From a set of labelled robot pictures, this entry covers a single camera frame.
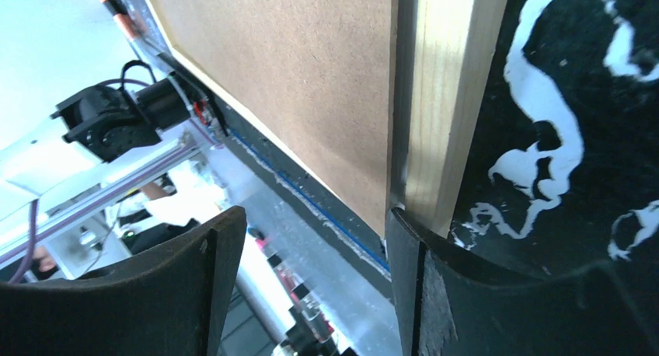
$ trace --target black cable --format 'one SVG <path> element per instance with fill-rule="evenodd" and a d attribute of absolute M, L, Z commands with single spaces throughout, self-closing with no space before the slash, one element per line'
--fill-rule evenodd
<path fill-rule="evenodd" d="M 84 276 L 85 274 L 87 274 L 87 272 L 89 272 L 89 271 L 92 269 L 92 267 L 95 266 L 96 263 L 99 262 L 99 260 L 101 260 L 101 256 L 103 255 L 103 250 L 105 249 L 105 242 L 107 241 L 107 238 L 110 236 L 110 233 L 113 232 L 114 227 L 117 226 L 117 223 L 119 222 L 119 214 L 120 214 L 120 212 L 121 212 L 121 205 L 122 205 L 122 204 L 119 203 L 119 208 L 117 209 L 117 216 L 116 216 L 116 218 L 114 219 L 114 222 L 112 222 L 112 226 L 110 226 L 110 230 L 109 230 L 108 233 L 105 235 L 105 237 L 103 237 L 103 240 L 99 243 L 99 244 L 101 245 L 101 250 L 99 251 L 99 255 L 98 255 L 98 256 L 96 257 L 96 259 L 94 259 L 94 261 L 93 261 L 93 262 L 87 267 L 87 269 L 85 269 L 85 271 L 82 272 L 82 274 L 80 274 L 80 277 L 81 277 L 81 276 Z"/>
<path fill-rule="evenodd" d="M 135 80 L 135 79 L 124 79 L 124 82 L 127 84 L 135 84 L 136 86 L 150 86 L 150 84 L 146 82 L 142 82 L 140 80 Z M 98 86 L 108 86 L 110 84 L 119 84 L 121 83 L 121 79 L 109 79 L 104 82 L 100 82 L 97 85 Z"/>
<path fill-rule="evenodd" d="M 153 74 L 153 70 L 151 69 L 151 66 L 144 63 L 143 61 L 133 60 L 126 62 L 126 64 L 121 69 L 121 77 L 120 77 L 121 86 L 119 87 L 119 90 L 124 90 L 124 83 L 126 82 L 126 72 L 135 66 L 146 68 L 148 70 L 148 73 L 151 75 L 151 79 L 153 80 L 154 83 L 156 83 L 155 75 Z"/>

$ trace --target brown fiberboard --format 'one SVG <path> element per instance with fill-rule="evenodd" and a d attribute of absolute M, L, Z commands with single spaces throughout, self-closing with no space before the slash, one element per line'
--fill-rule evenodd
<path fill-rule="evenodd" d="M 175 57 L 381 236 L 396 0 L 147 0 Z"/>

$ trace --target wooden frame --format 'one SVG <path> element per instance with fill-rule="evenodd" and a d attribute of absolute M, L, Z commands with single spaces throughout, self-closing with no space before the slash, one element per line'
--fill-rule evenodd
<path fill-rule="evenodd" d="M 507 0 L 418 0 L 406 210 L 448 235 Z"/>

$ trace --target person's arm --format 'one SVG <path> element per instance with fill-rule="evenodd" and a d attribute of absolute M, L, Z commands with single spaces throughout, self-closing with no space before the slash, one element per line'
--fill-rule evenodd
<path fill-rule="evenodd" d="M 167 192 L 159 187 L 156 183 L 147 183 L 140 188 L 140 191 L 144 193 L 150 201 L 169 196 L 169 194 L 167 194 Z"/>
<path fill-rule="evenodd" d="M 53 259 L 51 253 L 44 246 L 38 246 L 34 250 L 33 259 L 39 261 L 39 270 L 42 272 L 48 272 L 57 266 L 55 259 Z"/>

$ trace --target wooden plank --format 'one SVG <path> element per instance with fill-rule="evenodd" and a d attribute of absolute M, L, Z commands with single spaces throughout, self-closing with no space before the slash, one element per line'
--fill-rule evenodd
<path fill-rule="evenodd" d="M 448 235 L 507 0 L 418 0 L 406 210 Z"/>
<path fill-rule="evenodd" d="M 380 235 L 397 0 L 147 0 L 175 58 Z"/>

